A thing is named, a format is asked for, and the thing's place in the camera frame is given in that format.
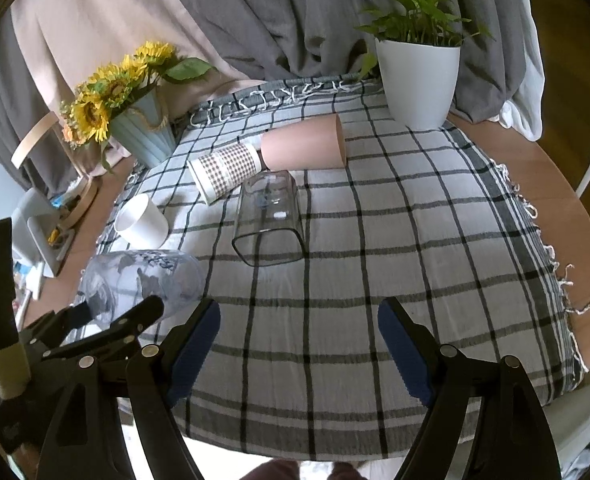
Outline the clear Happy Cat glass jar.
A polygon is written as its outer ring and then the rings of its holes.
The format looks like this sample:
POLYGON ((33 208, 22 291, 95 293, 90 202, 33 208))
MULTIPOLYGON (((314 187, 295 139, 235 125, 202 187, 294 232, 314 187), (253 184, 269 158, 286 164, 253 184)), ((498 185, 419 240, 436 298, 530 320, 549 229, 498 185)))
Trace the clear Happy Cat glass jar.
POLYGON ((149 296, 164 302, 162 318, 195 304, 205 278, 198 261, 178 250, 124 250, 97 255, 84 270, 79 292, 103 330, 149 296))

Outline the white cylindrical cup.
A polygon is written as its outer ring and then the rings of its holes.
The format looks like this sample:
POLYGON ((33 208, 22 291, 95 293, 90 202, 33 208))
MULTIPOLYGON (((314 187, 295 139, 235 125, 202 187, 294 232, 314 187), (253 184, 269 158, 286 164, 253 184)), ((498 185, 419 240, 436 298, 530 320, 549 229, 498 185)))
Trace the white cylindrical cup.
POLYGON ((166 217, 146 194, 135 195, 120 208, 114 229, 135 250, 159 249, 169 234, 166 217))

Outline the clear square glass cup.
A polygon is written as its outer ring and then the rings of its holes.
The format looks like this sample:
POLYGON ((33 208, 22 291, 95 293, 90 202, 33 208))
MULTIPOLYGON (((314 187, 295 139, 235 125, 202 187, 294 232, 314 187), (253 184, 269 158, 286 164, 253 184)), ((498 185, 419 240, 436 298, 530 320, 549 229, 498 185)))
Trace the clear square glass cup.
POLYGON ((297 185, 288 171, 263 171, 242 184, 232 247, 248 266, 304 258, 297 185))

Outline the plaid paper cup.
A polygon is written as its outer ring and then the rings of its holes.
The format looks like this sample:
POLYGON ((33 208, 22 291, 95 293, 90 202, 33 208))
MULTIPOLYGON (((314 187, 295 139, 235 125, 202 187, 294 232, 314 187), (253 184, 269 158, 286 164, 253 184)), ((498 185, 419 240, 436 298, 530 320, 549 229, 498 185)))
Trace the plaid paper cup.
POLYGON ((235 143, 188 162, 199 193, 207 205, 261 171, 259 152, 247 143, 235 143))

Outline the pink plastic cup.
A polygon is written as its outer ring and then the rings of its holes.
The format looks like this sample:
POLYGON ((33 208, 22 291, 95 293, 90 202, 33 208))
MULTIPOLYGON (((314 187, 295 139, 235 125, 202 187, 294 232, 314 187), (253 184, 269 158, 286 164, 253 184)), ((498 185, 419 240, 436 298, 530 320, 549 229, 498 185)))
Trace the pink plastic cup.
POLYGON ((260 153, 273 171, 344 168, 342 122, 337 114, 329 114, 275 128, 262 136, 260 153))

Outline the white desktop appliance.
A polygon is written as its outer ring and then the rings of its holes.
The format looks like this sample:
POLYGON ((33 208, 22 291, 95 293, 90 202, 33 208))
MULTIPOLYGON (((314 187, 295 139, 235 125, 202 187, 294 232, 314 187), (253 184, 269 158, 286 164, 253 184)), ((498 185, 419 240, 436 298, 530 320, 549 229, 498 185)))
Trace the white desktop appliance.
POLYGON ((36 188, 30 188, 12 214, 13 258, 23 266, 44 264, 43 275, 56 278, 74 240, 60 226, 60 213, 36 188))

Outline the wooden desk lamp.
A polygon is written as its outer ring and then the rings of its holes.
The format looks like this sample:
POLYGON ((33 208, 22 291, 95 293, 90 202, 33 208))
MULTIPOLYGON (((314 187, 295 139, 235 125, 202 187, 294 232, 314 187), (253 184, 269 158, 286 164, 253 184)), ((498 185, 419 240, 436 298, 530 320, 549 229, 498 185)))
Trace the wooden desk lamp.
POLYGON ((74 228, 91 207, 100 188, 100 179, 89 176, 74 159, 69 144, 62 135, 60 118, 49 110, 19 141, 10 163, 19 170, 27 166, 29 185, 48 198, 66 194, 72 185, 72 195, 60 204, 60 226, 74 228))

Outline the sunflower bouquet in blue pot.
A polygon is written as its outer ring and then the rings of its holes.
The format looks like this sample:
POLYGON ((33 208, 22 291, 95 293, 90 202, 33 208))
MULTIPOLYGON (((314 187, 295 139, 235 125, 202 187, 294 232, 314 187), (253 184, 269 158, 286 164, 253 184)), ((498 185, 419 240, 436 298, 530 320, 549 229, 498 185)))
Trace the sunflower bouquet in blue pot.
POLYGON ((60 103, 63 137, 72 148, 94 144, 103 167, 111 140, 142 165, 154 168, 176 149, 168 107, 159 87, 191 84, 214 71, 168 42, 146 41, 118 64, 108 63, 78 84, 74 98, 60 103))

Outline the plaid grey white tablecloth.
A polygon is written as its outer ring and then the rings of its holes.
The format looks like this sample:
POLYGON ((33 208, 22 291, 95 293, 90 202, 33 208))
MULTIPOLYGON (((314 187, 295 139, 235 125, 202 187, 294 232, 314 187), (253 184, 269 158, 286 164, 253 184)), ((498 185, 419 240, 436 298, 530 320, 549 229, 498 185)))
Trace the plaid grey white tablecloth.
POLYGON ((396 124, 376 82, 273 81, 199 105, 172 156, 130 174, 122 197, 138 194, 165 214, 166 247, 197 260, 221 308, 192 394, 173 411, 192 439, 312 460, 405 453, 425 410, 378 330, 388 297, 470 358, 517 356, 542 404, 583 378, 534 206, 454 125, 396 124), (294 175, 306 252, 252 268, 232 247, 236 196, 207 205, 188 162, 326 114, 342 121, 347 165, 294 175))

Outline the beige curtain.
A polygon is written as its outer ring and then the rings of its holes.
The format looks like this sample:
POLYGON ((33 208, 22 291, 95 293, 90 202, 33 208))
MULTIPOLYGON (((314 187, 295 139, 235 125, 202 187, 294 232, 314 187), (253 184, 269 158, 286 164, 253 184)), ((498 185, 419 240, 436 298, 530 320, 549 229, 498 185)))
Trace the beige curtain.
POLYGON ((255 85, 220 56, 180 0, 15 0, 10 7, 18 46, 50 110, 74 96, 97 67, 119 63, 145 41, 173 44, 211 64, 189 84, 161 84, 168 115, 255 85))

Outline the green plant in white pot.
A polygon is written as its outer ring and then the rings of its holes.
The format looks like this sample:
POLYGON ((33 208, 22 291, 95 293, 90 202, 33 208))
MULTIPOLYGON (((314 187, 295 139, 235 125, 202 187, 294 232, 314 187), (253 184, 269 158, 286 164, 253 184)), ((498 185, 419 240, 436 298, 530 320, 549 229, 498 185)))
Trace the green plant in white pot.
POLYGON ((388 110, 409 130, 442 126, 454 98, 466 40, 490 30, 452 11, 452 0, 387 0, 367 6, 370 20, 357 26, 374 39, 359 76, 379 73, 388 110))

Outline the grey curtain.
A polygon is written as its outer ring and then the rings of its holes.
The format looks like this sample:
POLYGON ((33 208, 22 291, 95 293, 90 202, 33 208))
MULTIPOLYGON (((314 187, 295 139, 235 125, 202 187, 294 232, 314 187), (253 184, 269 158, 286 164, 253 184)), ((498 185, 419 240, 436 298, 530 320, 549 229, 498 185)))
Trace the grey curtain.
MULTIPOLYGON (((0 16, 0 165, 50 109, 29 73, 10 14, 0 16)), ((180 0, 220 56, 252 78, 336 76, 357 70, 371 38, 357 26, 383 0, 180 0)), ((544 73, 530 0, 452 0, 489 38, 466 40, 453 109, 496 120, 529 140, 542 135, 544 73)))

